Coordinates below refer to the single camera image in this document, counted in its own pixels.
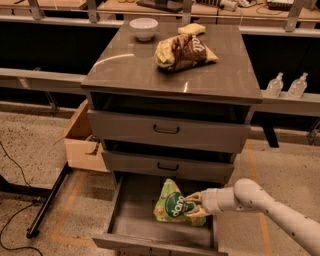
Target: white bowl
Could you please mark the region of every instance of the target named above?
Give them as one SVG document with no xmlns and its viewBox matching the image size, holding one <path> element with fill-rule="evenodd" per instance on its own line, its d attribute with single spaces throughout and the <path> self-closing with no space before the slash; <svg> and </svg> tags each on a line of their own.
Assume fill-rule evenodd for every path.
<svg viewBox="0 0 320 256">
<path fill-rule="evenodd" d="M 140 41 L 149 41 L 157 32 L 158 21 L 150 18 L 139 18 L 130 21 L 134 35 Z"/>
</svg>

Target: chip bag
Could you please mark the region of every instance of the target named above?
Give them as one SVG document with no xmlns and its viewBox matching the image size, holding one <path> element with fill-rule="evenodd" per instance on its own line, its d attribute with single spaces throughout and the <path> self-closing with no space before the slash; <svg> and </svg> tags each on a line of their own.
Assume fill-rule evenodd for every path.
<svg viewBox="0 0 320 256">
<path fill-rule="evenodd" d="M 206 217 L 189 218 L 184 213 L 193 211 L 196 203 L 188 203 L 180 192 L 176 183 L 167 179 L 164 183 L 160 198 L 154 208 L 153 214 L 158 221 L 163 222 L 191 222 L 192 226 L 203 226 Z"/>
<path fill-rule="evenodd" d="M 218 57 L 192 34 L 181 34 L 160 41 L 154 58 L 160 69 L 170 72 L 218 61 Z"/>
</svg>

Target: open cardboard box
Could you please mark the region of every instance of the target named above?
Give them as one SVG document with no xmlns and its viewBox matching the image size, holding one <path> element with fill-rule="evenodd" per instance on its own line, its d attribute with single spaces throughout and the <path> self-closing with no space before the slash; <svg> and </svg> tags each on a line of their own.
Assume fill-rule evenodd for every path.
<svg viewBox="0 0 320 256">
<path fill-rule="evenodd" d="M 87 140 L 92 135 L 87 111 L 88 101 L 85 100 L 75 111 L 57 142 L 64 139 L 70 167 L 109 172 L 101 155 L 101 143 Z"/>
</svg>

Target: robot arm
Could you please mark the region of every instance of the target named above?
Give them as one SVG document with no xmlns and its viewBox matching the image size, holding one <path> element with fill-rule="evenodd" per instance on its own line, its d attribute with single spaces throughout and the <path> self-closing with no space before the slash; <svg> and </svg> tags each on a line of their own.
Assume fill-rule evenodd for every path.
<svg viewBox="0 0 320 256">
<path fill-rule="evenodd" d="M 240 179 L 233 187 L 207 189 L 194 193 L 187 201 L 201 202 L 196 212 L 187 216 L 215 215 L 226 210 L 265 213 L 311 255 L 320 255 L 320 224 L 277 202 L 250 179 Z"/>
</svg>

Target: gray cabinet top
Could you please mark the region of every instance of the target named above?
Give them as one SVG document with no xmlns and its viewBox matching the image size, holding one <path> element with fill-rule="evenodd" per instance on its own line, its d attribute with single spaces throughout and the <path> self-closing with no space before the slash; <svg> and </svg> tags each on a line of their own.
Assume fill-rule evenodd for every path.
<svg viewBox="0 0 320 256">
<path fill-rule="evenodd" d="M 128 23 L 124 23 L 83 81 L 83 87 L 240 104 L 262 101 L 238 26 L 205 25 L 206 33 L 198 35 L 218 56 L 218 63 L 175 73 L 160 71 L 154 61 L 158 42 L 176 36 L 180 26 L 179 23 L 159 23 L 155 37 L 140 42 Z"/>
</svg>

